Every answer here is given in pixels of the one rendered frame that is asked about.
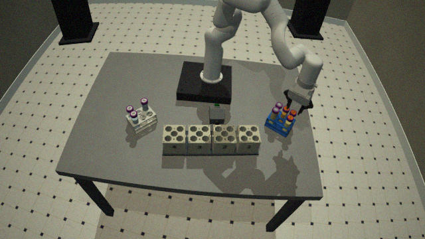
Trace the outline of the cream tube rack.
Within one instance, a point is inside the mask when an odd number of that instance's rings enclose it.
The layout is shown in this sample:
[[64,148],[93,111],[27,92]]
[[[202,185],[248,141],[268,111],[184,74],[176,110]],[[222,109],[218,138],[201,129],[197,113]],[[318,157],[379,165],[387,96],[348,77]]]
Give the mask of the cream tube rack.
[[[148,127],[152,126],[153,124],[157,123],[157,115],[156,113],[148,106],[148,110],[145,112],[143,111],[143,108],[139,108],[136,111],[141,111],[137,114],[139,122],[137,124],[133,124],[132,119],[129,119],[129,116],[126,115],[127,123],[133,130],[135,134],[138,134],[139,132],[147,129]],[[147,115],[147,113],[150,113]],[[137,129],[135,129],[136,126],[140,125]]]

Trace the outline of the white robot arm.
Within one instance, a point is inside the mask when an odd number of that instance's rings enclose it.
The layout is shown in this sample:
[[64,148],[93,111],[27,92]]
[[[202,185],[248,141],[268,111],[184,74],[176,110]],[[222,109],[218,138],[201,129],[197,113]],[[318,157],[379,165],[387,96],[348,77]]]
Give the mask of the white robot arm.
[[[235,12],[234,12],[235,10]],[[271,29],[273,51],[281,65],[292,70],[302,64],[295,88],[290,87],[288,95],[307,104],[310,89],[317,87],[316,80],[323,67],[322,59],[314,55],[304,44],[288,48],[285,30],[288,16],[278,0],[219,0],[213,16],[214,26],[205,32],[205,61],[201,80],[216,84],[222,80],[222,43],[231,39],[242,20],[242,11],[263,15]]]

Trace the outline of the beige bucket adapter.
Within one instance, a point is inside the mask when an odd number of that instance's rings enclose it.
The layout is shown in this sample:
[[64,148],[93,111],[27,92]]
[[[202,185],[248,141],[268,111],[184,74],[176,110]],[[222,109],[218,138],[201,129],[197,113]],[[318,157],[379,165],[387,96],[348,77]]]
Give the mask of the beige bucket adapter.
[[234,153],[235,147],[236,133],[234,125],[213,125],[212,153]]
[[163,149],[164,153],[185,153],[186,144],[185,125],[164,125]]
[[257,153],[261,144],[258,125],[237,125],[236,152]]
[[210,125],[189,125],[189,153],[210,153]]

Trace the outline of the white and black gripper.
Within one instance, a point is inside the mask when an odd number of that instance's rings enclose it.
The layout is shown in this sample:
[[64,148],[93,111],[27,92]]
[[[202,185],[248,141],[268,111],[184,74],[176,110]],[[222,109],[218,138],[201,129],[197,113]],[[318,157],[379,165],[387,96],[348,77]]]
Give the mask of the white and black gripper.
[[[296,79],[295,79],[294,83],[292,84],[292,87],[295,87],[295,86],[296,86],[296,84],[297,84],[297,79],[298,79],[298,78],[296,78]],[[310,91],[309,91],[308,95],[309,95],[309,96],[311,96],[311,97],[310,97],[310,99],[309,99],[309,102],[308,102],[307,104],[305,104],[305,103],[303,103],[303,102],[299,101],[298,99],[296,99],[296,98],[294,98],[294,97],[292,97],[292,96],[288,95],[288,90],[285,90],[285,91],[284,91],[284,94],[285,94],[285,96],[286,96],[286,98],[287,98],[287,100],[288,100],[288,103],[287,103],[287,109],[290,107],[290,104],[292,103],[292,100],[294,100],[295,102],[297,102],[297,103],[301,104],[301,108],[300,108],[300,110],[299,110],[299,112],[298,112],[298,115],[299,115],[299,114],[301,114],[301,113],[303,112],[303,110],[306,110],[306,109],[308,109],[308,108],[309,108],[309,109],[313,108],[313,103],[312,103],[311,99],[312,99],[312,96],[313,96],[314,91],[315,91],[315,87],[314,87],[313,89],[310,89]]]

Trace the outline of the blue tube rack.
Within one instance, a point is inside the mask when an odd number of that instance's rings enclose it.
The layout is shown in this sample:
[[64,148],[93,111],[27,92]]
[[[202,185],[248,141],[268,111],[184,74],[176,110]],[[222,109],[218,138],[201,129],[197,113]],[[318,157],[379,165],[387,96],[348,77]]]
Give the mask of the blue tube rack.
[[[272,113],[272,112],[271,112]],[[271,113],[270,113],[270,115],[271,115]],[[266,123],[265,123],[265,126],[266,127],[268,127],[268,128],[270,128],[270,129],[272,129],[273,131],[275,131],[275,132],[277,132],[277,133],[279,133],[280,135],[282,135],[282,136],[284,136],[284,137],[287,137],[287,135],[288,135],[288,132],[290,132],[290,130],[291,130],[291,128],[293,127],[293,125],[294,125],[294,122],[295,122],[295,119],[293,120],[293,122],[292,122],[292,124],[291,124],[291,126],[290,127],[288,127],[288,128],[286,128],[285,126],[284,126],[284,124],[285,124],[285,122],[286,122],[286,118],[285,119],[282,119],[280,116],[281,116],[281,113],[282,112],[279,112],[279,115],[277,115],[277,117],[276,117],[276,119],[275,120],[272,120],[272,119],[270,119],[270,115],[267,117],[267,119],[266,119]],[[274,124],[271,124],[271,123],[269,123],[268,121],[272,121],[272,122],[274,122]],[[280,122],[280,121],[278,121],[278,120],[282,120],[283,121],[283,123],[282,122]],[[286,129],[286,130],[288,130],[287,132],[285,132],[284,130],[282,130],[282,128],[284,128],[284,129]]]

